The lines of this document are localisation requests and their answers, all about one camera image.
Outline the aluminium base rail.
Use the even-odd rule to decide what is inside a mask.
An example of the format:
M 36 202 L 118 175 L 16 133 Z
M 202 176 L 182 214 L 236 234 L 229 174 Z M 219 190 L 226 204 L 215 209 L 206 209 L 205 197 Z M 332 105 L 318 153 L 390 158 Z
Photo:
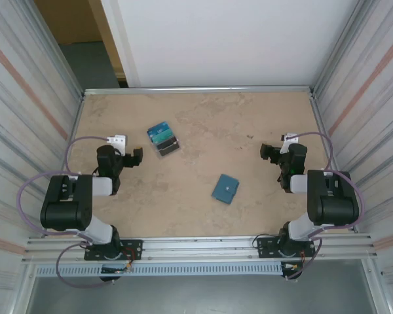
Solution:
M 377 252 L 368 234 L 324 234 L 318 260 L 375 259 Z M 140 262 L 248 262 L 259 258 L 254 236 L 145 237 L 134 256 Z M 78 243 L 75 238 L 29 239 L 24 264 L 50 264 L 61 251 Z

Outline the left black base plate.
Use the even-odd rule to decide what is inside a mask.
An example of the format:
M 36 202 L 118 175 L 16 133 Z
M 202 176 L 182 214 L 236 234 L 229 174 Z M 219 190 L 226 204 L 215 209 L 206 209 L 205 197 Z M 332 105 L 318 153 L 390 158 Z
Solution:
M 120 244 L 91 245 L 84 252 L 86 261 L 135 261 L 141 259 L 143 241 L 122 239 Z

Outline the blue card wallet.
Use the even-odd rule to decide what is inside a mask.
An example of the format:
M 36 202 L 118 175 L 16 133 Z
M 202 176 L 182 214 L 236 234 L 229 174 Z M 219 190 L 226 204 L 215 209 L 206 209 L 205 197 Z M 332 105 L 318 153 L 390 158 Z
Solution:
M 230 205 L 239 187 L 239 181 L 226 174 L 221 174 L 212 192 L 212 197 L 218 201 Z

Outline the blue credit card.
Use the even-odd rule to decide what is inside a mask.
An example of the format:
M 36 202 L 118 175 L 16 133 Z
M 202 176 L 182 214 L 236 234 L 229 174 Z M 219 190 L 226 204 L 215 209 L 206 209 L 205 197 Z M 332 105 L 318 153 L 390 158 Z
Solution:
M 169 130 L 169 129 L 170 129 L 170 127 L 169 127 L 167 122 L 161 122 L 161 123 L 159 123 L 159 124 L 157 124 L 155 126 L 150 127 L 147 130 L 147 134 L 150 137 L 154 137 L 157 134 L 160 134 L 160 133 L 162 133 L 162 132 L 164 132 L 166 130 Z

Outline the teal credit card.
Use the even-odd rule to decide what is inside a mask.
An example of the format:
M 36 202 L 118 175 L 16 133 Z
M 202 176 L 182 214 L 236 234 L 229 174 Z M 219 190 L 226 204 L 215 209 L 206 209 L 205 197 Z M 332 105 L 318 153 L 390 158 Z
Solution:
M 169 140 L 173 136 L 173 132 L 171 129 L 161 130 L 158 132 L 153 132 L 151 140 L 155 145 L 163 143 Z

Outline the aluminium side rail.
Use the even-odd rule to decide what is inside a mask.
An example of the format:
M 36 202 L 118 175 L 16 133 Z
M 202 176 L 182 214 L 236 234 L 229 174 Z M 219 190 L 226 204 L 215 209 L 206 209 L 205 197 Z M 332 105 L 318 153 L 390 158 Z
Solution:
M 329 160 L 329 158 L 330 158 L 330 160 L 331 160 L 329 168 L 330 168 L 330 170 L 339 171 L 338 164 L 335 160 L 335 155 L 334 155 L 334 149 L 333 149 L 334 145 L 331 143 L 330 135 L 328 134 L 328 131 L 326 131 L 326 128 L 324 126 L 324 123 L 323 123 L 323 120 L 322 120 L 322 117 L 320 115 L 320 111 L 318 108 L 318 101 L 316 100 L 316 97 L 313 94 L 310 95 L 309 101 L 310 101 L 312 111 L 314 114 L 314 118 L 315 118 L 315 121 L 316 121 L 316 124 L 318 127 L 318 132 L 323 133 L 326 136 L 326 138 L 325 138 L 325 137 L 319 135 L 322 140 L 322 144 L 323 144 L 323 147 L 325 150 L 326 159 Z M 358 194 L 356 193 L 356 191 L 353 187 L 352 187 L 352 189 L 354 191 L 354 196 L 355 196 L 354 199 L 357 201 L 357 204 L 359 202 L 359 211 L 360 211 L 359 214 L 360 214 L 361 213 L 361 201 L 360 200 L 358 201 Z M 355 220 L 355 222 L 353 222 L 351 224 L 347 224 L 347 225 L 344 225 L 341 227 L 333 227 L 331 229 L 334 229 L 334 230 L 336 230 L 336 229 L 338 229 L 338 230 L 343 230 L 343 229 L 355 230 L 354 232 L 358 233 L 358 231 L 356 231 L 357 224 L 358 224 L 358 222 Z
M 44 116 L 48 120 L 46 130 L 43 133 L 47 133 L 45 144 L 52 155 L 52 157 L 47 158 L 47 169 L 45 170 L 47 175 L 41 181 L 45 188 L 44 194 L 46 194 L 52 176 L 62 175 L 61 172 L 51 173 L 51 171 L 66 169 L 66 149 L 76 133 L 83 95 L 73 97 L 57 92 L 55 96 L 50 96 L 43 103 L 47 109 Z

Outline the white door frame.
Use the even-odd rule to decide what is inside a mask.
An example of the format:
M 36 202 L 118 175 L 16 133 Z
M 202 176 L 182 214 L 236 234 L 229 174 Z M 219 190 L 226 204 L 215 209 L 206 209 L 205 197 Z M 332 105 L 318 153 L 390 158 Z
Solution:
M 141 81 L 122 18 L 119 0 L 101 0 L 101 2 L 128 86 L 140 88 Z

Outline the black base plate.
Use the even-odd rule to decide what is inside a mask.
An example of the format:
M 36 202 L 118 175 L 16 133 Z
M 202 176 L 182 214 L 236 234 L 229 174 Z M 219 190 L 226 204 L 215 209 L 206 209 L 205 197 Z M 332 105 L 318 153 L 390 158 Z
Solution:
M 120 244 L 91 245 L 84 252 L 86 261 L 135 261 L 141 259 L 143 241 L 122 239 Z
M 316 252 L 312 241 L 294 241 L 283 237 L 258 238 L 257 250 L 260 258 L 312 257 Z

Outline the aluminium table edge rail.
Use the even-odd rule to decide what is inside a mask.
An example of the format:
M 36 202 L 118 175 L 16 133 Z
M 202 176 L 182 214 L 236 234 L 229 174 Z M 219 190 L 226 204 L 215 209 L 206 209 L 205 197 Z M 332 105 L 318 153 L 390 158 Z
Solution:
M 142 95 L 142 94 L 218 94 L 245 92 L 310 92 L 309 86 L 196 86 L 196 87 L 154 87 L 154 88 L 105 88 L 86 89 L 86 96 L 92 95 Z

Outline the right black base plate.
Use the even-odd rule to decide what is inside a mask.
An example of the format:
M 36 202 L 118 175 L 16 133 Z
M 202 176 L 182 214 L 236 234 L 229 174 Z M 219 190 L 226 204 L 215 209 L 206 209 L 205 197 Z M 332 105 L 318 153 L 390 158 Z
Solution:
M 283 237 L 258 238 L 257 250 L 260 258 L 312 257 L 316 252 L 312 241 L 294 241 Z

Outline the small circuit board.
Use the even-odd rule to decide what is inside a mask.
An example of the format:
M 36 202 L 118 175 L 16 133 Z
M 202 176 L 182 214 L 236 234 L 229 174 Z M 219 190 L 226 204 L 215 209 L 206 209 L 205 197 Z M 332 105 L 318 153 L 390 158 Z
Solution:
M 112 267 L 110 265 L 103 265 L 101 268 L 101 273 L 104 274 L 118 274 L 118 273 L 129 273 L 131 272 L 132 267 L 127 264 L 126 266 L 121 266 L 121 267 Z

